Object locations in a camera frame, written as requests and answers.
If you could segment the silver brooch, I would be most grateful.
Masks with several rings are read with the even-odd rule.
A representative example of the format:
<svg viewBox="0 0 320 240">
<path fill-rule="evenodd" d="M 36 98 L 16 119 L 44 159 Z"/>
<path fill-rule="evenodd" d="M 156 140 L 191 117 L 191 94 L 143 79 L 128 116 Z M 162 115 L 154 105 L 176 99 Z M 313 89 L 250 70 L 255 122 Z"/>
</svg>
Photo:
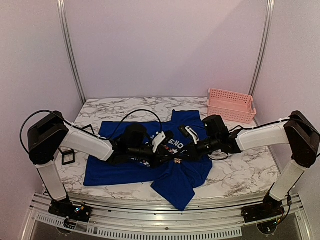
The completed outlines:
<svg viewBox="0 0 320 240">
<path fill-rule="evenodd" d="M 175 159 L 174 159 L 174 163 L 175 163 L 175 164 L 181 164 L 182 161 L 183 161 L 183 160 L 182 160 L 182 159 L 179 159 L 179 158 L 175 158 Z"/>
</svg>

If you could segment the blue printed t-shirt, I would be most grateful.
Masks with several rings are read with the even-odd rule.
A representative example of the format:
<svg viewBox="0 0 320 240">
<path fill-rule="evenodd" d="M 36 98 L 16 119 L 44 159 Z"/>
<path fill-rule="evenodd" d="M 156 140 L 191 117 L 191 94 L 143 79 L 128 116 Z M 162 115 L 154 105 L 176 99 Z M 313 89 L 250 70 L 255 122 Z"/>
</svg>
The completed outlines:
<svg viewBox="0 0 320 240">
<path fill-rule="evenodd" d="M 173 110 L 167 122 L 159 124 L 157 121 L 149 121 L 142 125 L 151 137 L 160 127 L 172 131 L 173 139 L 168 142 L 168 147 L 173 152 L 190 143 L 178 130 L 181 125 L 195 127 L 201 140 L 207 138 L 198 110 Z M 97 187 L 151 182 L 155 192 L 179 211 L 184 211 L 195 196 L 194 189 L 206 182 L 212 167 L 213 162 L 206 155 L 198 161 L 170 161 L 156 168 L 136 160 L 113 165 L 89 156 L 83 184 L 86 187 Z"/>
</svg>

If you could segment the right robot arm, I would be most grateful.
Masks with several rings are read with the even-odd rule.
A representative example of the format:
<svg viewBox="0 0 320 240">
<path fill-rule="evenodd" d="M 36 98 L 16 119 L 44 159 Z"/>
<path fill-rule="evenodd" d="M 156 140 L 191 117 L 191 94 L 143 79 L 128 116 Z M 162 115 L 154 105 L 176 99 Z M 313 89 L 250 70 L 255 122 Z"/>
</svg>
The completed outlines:
<svg viewBox="0 0 320 240">
<path fill-rule="evenodd" d="M 251 128 L 239 126 L 229 130 L 219 115 L 208 116 L 202 122 L 207 137 L 186 146 L 186 155 L 190 160 L 198 160 L 215 151 L 240 154 L 258 148 L 290 147 L 290 161 L 258 208 L 262 218 L 269 218 L 278 210 L 278 203 L 319 157 L 320 133 L 298 110 L 287 118 Z"/>
</svg>

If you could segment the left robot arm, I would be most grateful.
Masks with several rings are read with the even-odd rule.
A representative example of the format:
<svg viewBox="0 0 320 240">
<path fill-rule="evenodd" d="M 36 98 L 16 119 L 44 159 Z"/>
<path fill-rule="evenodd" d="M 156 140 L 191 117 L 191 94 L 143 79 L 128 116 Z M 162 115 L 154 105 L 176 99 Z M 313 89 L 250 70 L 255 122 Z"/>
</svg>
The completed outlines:
<svg viewBox="0 0 320 240">
<path fill-rule="evenodd" d="M 54 164 L 59 148 L 76 150 L 112 164 L 137 159 L 151 167 L 158 167 L 173 158 L 165 147 L 171 136 L 162 128 L 155 137 L 151 137 L 140 123 L 132 123 L 119 136 L 113 132 L 109 137 L 102 137 L 65 120 L 59 111 L 46 110 L 45 113 L 47 115 L 27 131 L 28 145 L 22 148 L 35 165 L 50 198 L 55 202 L 55 209 L 63 217 L 70 217 L 75 210 Z"/>
</svg>

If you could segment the pink plastic basket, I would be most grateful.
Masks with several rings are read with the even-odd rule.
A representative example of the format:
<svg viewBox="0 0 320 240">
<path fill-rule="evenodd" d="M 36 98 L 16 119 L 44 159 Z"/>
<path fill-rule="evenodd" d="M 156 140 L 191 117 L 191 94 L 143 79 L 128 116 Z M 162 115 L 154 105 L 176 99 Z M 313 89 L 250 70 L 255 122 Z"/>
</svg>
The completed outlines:
<svg viewBox="0 0 320 240">
<path fill-rule="evenodd" d="M 207 115 L 219 115 L 223 120 L 250 124 L 257 114 L 251 95 L 221 90 L 208 89 Z"/>
</svg>

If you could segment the far black display box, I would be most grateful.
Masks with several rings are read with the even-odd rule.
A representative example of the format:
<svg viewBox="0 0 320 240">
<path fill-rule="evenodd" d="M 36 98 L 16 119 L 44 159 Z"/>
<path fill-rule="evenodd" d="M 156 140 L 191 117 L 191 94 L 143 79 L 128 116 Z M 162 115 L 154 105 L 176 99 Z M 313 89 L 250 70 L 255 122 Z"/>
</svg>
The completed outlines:
<svg viewBox="0 0 320 240">
<path fill-rule="evenodd" d="M 86 130 L 86 131 L 90 130 L 92 134 L 95 134 L 94 128 L 93 128 L 93 126 L 91 124 L 88 124 L 88 125 L 84 126 L 82 129 Z"/>
</svg>

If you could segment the black display box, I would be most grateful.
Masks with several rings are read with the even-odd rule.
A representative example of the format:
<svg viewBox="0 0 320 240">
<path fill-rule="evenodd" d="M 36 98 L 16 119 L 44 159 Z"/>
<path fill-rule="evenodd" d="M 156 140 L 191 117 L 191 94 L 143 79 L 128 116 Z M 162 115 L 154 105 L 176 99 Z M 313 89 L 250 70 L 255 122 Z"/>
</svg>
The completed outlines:
<svg viewBox="0 0 320 240">
<path fill-rule="evenodd" d="M 93 128 L 93 126 L 91 124 L 88 124 L 88 125 L 84 126 L 82 129 L 86 130 L 86 131 L 90 130 L 92 134 L 95 134 L 94 128 Z"/>
<path fill-rule="evenodd" d="M 61 164 L 63 166 L 70 165 L 76 162 L 75 151 L 73 149 L 62 150 L 58 149 L 61 154 Z"/>
</svg>

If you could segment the near black display box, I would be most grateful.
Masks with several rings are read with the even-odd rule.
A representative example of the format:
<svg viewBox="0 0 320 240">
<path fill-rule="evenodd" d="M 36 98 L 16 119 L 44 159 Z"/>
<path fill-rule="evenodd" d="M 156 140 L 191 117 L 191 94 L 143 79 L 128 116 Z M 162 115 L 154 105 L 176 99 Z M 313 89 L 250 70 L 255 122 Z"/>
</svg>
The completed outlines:
<svg viewBox="0 0 320 240">
<path fill-rule="evenodd" d="M 70 165 L 76 162 L 75 151 L 73 149 L 62 150 L 58 149 L 61 154 L 61 164 L 63 166 Z"/>
</svg>

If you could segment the aluminium front rail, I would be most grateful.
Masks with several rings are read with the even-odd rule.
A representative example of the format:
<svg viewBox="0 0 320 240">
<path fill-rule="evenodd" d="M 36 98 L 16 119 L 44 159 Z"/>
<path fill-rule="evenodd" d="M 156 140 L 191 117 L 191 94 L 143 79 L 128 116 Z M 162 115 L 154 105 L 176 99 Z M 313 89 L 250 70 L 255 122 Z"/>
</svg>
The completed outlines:
<svg viewBox="0 0 320 240">
<path fill-rule="evenodd" d="M 298 195 L 285 207 L 286 219 L 276 228 L 266 220 L 247 222 L 242 208 L 262 202 L 263 193 L 195 199 L 185 211 L 164 200 L 90 197 L 71 200 L 92 208 L 89 222 L 74 229 L 49 213 L 50 198 L 36 193 L 27 211 L 23 240 L 310 240 L 312 234 Z"/>
</svg>

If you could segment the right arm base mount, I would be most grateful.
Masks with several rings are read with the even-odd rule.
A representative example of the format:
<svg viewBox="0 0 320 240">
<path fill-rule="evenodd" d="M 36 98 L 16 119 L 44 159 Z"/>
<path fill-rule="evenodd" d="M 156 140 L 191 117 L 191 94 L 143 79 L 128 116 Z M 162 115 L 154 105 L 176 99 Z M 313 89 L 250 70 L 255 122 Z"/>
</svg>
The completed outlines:
<svg viewBox="0 0 320 240">
<path fill-rule="evenodd" d="M 243 207 L 241 209 L 241 216 L 246 223 L 250 223 L 280 215 L 280 218 L 273 222 L 274 225 L 279 225 L 287 218 L 291 210 L 292 198 L 290 195 L 287 195 L 286 201 L 288 206 L 287 212 L 285 212 L 282 201 L 276 201 L 270 196 L 267 196 L 263 199 L 262 203 Z"/>
</svg>

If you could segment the right aluminium frame post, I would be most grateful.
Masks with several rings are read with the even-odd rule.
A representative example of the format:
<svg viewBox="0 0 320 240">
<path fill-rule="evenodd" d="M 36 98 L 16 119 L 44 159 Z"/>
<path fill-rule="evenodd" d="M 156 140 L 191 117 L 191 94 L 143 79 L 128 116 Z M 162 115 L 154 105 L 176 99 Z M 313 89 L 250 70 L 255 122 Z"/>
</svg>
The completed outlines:
<svg viewBox="0 0 320 240">
<path fill-rule="evenodd" d="M 264 19 L 262 37 L 260 41 L 260 47 L 258 51 L 258 57 L 257 57 L 257 61 L 255 64 L 255 68 L 252 76 L 252 81 L 249 88 L 249 95 L 251 95 L 252 97 L 254 96 L 255 91 L 257 89 L 258 81 L 259 81 L 261 70 L 263 67 L 265 54 L 267 52 L 268 40 L 269 40 L 271 27 L 272 27 L 274 7 L 275 7 L 275 0 L 268 0 L 266 4 L 265 19 Z"/>
</svg>

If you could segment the aluminium frame post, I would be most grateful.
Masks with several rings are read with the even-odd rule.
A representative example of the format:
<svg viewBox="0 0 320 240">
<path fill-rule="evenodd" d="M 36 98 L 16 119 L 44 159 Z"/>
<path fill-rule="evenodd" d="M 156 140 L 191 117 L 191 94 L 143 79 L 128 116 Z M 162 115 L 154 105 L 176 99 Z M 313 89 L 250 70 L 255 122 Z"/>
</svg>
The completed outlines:
<svg viewBox="0 0 320 240">
<path fill-rule="evenodd" d="M 275 7 L 275 0 L 268 0 L 266 4 L 265 19 L 264 19 L 262 37 L 260 41 L 260 47 L 258 51 L 258 57 L 257 57 L 257 61 L 255 64 L 255 68 L 252 76 L 252 81 L 249 88 L 249 95 L 251 95 L 252 97 L 254 96 L 255 91 L 257 89 L 258 81 L 259 81 L 261 70 L 263 67 L 265 54 L 267 52 L 268 40 L 269 40 L 271 27 L 272 27 L 274 7 Z"/>
<path fill-rule="evenodd" d="M 83 84 L 80 79 L 77 62 L 76 62 L 76 58 L 73 50 L 72 39 L 71 39 L 71 34 L 70 34 L 70 29 L 69 29 L 69 24 L 67 19 L 66 4 L 64 0 L 57 0 L 56 2 L 57 2 L 57 10 L 58 10 L 58 15 L 59 15 L 59 20 L 60 20 L 60 25 L 62 30 L 62 36 L 64 40 L 64 45 L 65 45 L 71 73 L 73 76 L 74 84 L 75 84 L 80 102 L 82 105 L 84 105 L 87 99 L 85 96 Z"/>
</svg>

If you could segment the left aluminium frame post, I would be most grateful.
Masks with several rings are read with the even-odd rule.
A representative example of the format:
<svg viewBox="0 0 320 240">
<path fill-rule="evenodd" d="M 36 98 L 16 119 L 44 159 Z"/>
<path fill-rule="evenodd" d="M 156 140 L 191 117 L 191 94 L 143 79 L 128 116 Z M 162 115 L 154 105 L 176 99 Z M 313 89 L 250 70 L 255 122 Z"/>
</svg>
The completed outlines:
<svg viewBox="0 0 320 240">
<path fill-rule="evenodd" d="M 76 58 L 73 50 L 72 39 L 71 39 L 71 34 L 70 34 L 70 29 L 69 29 L 69 24 L 67 19 L 66 4 L 64 0 L 57 0 L 56 2 L 57 2 L 57 10 L 58 10 L 58 15 L 59 15 L 59 20 L 60 20 L 60 25 L 62 30 L 62 36 L 64 40 L 64 45 L 65 45 L 71 73 L 73 76 L 74 84 L 75 84 L 80 102 L 82 105 L 84 105 L 87 99 L 85 96 L 83 84 L 80 79 L 77 62 L 76 62 Z"/>
</svg>

